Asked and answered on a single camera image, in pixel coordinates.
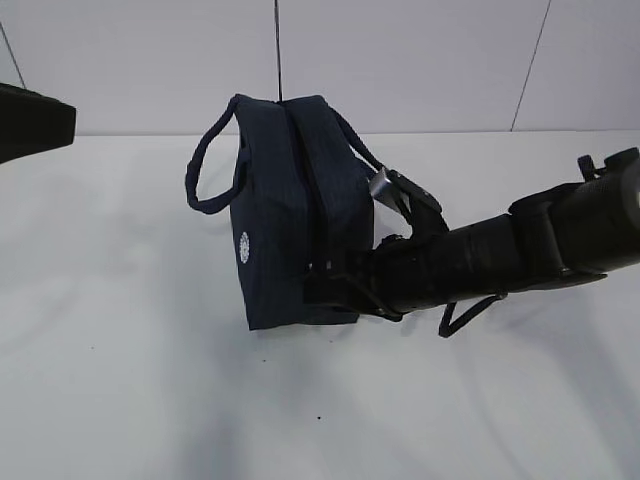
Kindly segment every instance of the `black plastic part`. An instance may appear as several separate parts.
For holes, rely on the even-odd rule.
[[[580,173],[582,173],[582,178],[584,178],[585,182],[590,182],[591,180],[596,179],[596,167],[593,164],[591,155],[580,157],[578,159],[578,167],[580,168]]]
[[[76,109],[0,83],[0,163],[73,143]]]
[[[412,237],[390,236],[370,255],[358,254],[341,278],[350,292],[357,285],[359,304],[351,293],[341,306],[396,318],[447,304],[440,335],[449,337],[509,292],[581,285],[640,263],[640,152],[612,155],[604,168],[590,157],[579,165],[584,183],[530,195],[509,214],[453,231],[410,189]],[[487,295],[451,321],[456,302]]]
[[[491,297],[480,300],[453,322],[451,321],[451,319],[453,318],[453,312],[456,309],[457,303],[449,303],[444,309],[444,315],[442,316],[442,321],[440,322],[440,327],[438,328],[438,335],[440,335],[442,338],[449,338],[462,327],[467,325],[471,320],[484,312],[491,305],[500,300],[504,300],[505,298],[507,298],[506,294],[493,295]]]

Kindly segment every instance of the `bag handle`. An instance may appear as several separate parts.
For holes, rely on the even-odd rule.
[[[369,149],[360,139],[353,127],[349,125],[349,122],[347,122],[344,117],[340,115],[336,110],[334,110],[333,108],[331,110],[333,111],[333,114],[338,121],[338,125],[340,125],[340,130],[342,130],[342,133],[346,137],[347,142],[349,142],[349,145],[351,145],[353,149],[358,152],[362,156],[362,158],[364,158],[367,163],[371,167],[373,167],[376,172],[382,170],[384,168],[384,165],[380,163],[376,157],[373,156],[373,153],[369,151]]]
[[[239,100],[239,96],[236,95],[229,101],[229,105],[222,116],[216,123],[214,123],[207,133],[203,135],[196,147],[196,150],[193,152],[191,161],[187,165],[187,174],[184,182],[185,189],[187,191],[187,203],[194,210],[207,215],[218,213],[220,210],[227,207],[231,203],[231,200],[240,193],[245,184],[247,164],[250,157],[248,150],[240,150],[236,173],[234,175],[233,185],[231,188],[226,192],[207,200],[199,200],[196,195],[196,188],[200,178],[200,171],[202,170],[202,162],[204,161],[204,156],[207,153],[207,147],[213,139],[222,132],[229,121],[231,121],[231,117],[233,117],[233,114],[235,113]]]

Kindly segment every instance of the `black object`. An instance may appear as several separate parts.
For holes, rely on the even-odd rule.
[[[233,186],[199,200],[198,177],[209,143],[235,114],[240,148]],[[231,205],[238,275],[249,328],[292,323],[343,324],[356,312],[303,301],[303,280],[331,269],[330,252],[373,247],[373,159],[351,127],[322,97],[285,102],[236,95],[203,136],[187,167],[189,205],[215,214]]]
[[[589,283],[640,262],[638,149],[607,158],[600,169],[590,157],[579,165],[584,182],[531,195],[509,214],[453,231],[437,202],[381,171],[376,177],[390,180],[387,190],[413,235],[391,236],[369,252],[341,252],[332,261],[338,268],[308,279],[307,298],[394,321],[447,304],[439,333],[448,337],[510,292]],[[451,321],[456,302],[487,295]]]
[[[0,83],[0,163],[73,143],[76,109]]]

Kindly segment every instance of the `white wall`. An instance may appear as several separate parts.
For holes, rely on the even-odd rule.
[[[640,128],[639,5],[551,0],[531,65],[549,0],[280,0],[284,91],[362,132]],[[272,0],[3,0],[0,18],[81,134],[200,134],[236,92],[276,98]]]
[[[518,130],[640,128],[640,2],[553,0]]]
[[[85,137],[2,166],[0,478],[637,478],[638,267],[514,295],[450,340],[440,309],[250,333],[228,214],[186,206],[197,140]],[[366,141],[459,226],[640,132]],[[203,195],[236,147],[213,145]]]
[[[21,86],[20,76],[16,69],[11,51],[4,37],[0,32],[0,83],[8,83],[9,85]]]

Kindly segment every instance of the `black tube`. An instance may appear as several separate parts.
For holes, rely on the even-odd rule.
[[[409,244],[376,262],[376,290],[400,313],[507,292],[526,277],[509,215]]]

